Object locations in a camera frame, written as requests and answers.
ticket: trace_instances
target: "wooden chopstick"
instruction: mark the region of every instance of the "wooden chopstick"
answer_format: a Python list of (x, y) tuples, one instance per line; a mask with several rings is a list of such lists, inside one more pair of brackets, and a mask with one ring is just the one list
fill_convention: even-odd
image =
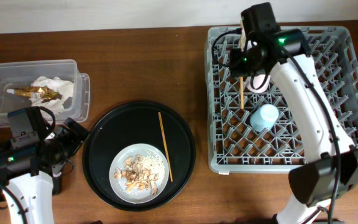
[(244, 79), (240, 77), (240, 108), (244, 109)]
[(165, 141), (165, 133), (164, 133), (164, 126), (162, 125), (161, 112), (158, 112), (158, 117), (160, 118), (162, 141), (164, 142), (165, 155), (167, 156), (168, 167), (169, 167), (169, 175), (170, 175), (170, 177), (171, 177), (171, 182), (173, 182), (172, 171), (171, 171), (171, 163), (169, 163), (168, 148), (167, 148), (167, 142)]

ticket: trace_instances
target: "white plate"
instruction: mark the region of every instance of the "white plate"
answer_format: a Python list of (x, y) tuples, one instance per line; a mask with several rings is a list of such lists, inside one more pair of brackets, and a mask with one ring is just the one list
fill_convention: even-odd
[[(131, 190), (130, 192), (126, 192), (125, 191), (125, 189), (127, 188), (125, 186), (126, 179), (114, 178), (114, 173), (116, 172), (116, 168), (119, 168), (121, 171), (123, 171), (125, 168), (124, 161), (130, 156), (136, 158), (136, 155), (159, 157), (162, 160), (165, 169), (165, 175), (163, 176), (163, 178), (160, 177), (156, 181), (158, 190), (155, 195), (151, 195), (151, 188), (142, 191), (139, 191), (138, 188), (136, 188), (134, 190)], [(165, 156), (162, 154), (161, 151), (159, 151), (156, 147), (151, 146), (149, 144), (133, 144), (121, 150), (112, 160), (110, 171), (109, 171), (110, 185), (112, 190), (114, 191), (114, 193), (116, 193), (118, 197), (129, 203), (145, 203), (153, 200), (165, 188), (168, 182), (168, 176), (169, 176), (169, 169), (168, 169), (167, 159), (165, 158)]]

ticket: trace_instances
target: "white wall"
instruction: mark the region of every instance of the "white wall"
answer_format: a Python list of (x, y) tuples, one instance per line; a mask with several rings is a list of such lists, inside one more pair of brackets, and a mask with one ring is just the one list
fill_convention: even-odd
[[(267, 0), (0, 0), (0, 33), (237, 24)], [(358, 0), (270, 0), (278, 22), (358, 19)]]

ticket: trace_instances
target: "dish rack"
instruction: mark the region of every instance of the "dish rack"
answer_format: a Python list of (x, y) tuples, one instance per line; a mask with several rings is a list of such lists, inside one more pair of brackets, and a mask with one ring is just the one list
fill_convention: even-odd
[[(212, 43), (220, 34), (236, 28), (210, 28), (205, 45), (209, 168), (219, 174), (288, 173), (307, 161), (299, 130), (280, 90), (272, 82), (263, 93), (245, 89), (241, 110), (239, 79), (231, 78), (228, 68), (212, 63)], [(345, 27), (282, 29), (304, 33), (330, 105), (358, 147), (358, 63), (349, 31)], [(222, 37), (216, 44), (215, 57), (227, 63), (229, 51), (240, 48), (239, 42), (240, 35)], [(265, 103), (275, 105), (280, 115), (270, 131), (258, 133), (249, 125), (249, 119)]]

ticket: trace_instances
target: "black round tray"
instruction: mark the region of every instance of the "black round tray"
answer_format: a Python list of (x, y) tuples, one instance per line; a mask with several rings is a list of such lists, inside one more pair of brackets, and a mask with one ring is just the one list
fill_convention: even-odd
[[(111, 162), (119, 151), (137, 143), (150, 144), (165, 155), (158, 112), (162, 114), (173, 182), (169, 179), (161, 194), (149, 202), (125, 202), (110, 186)], [(106, 203), (121, 210), (144, 211), (169, 202), (182, 190), (195, 159), (195, 142), (185, 120), (164, 105), (140, 101), (113, 109), (93, 127), (83, 151), (83, 169), (89, 186)]]

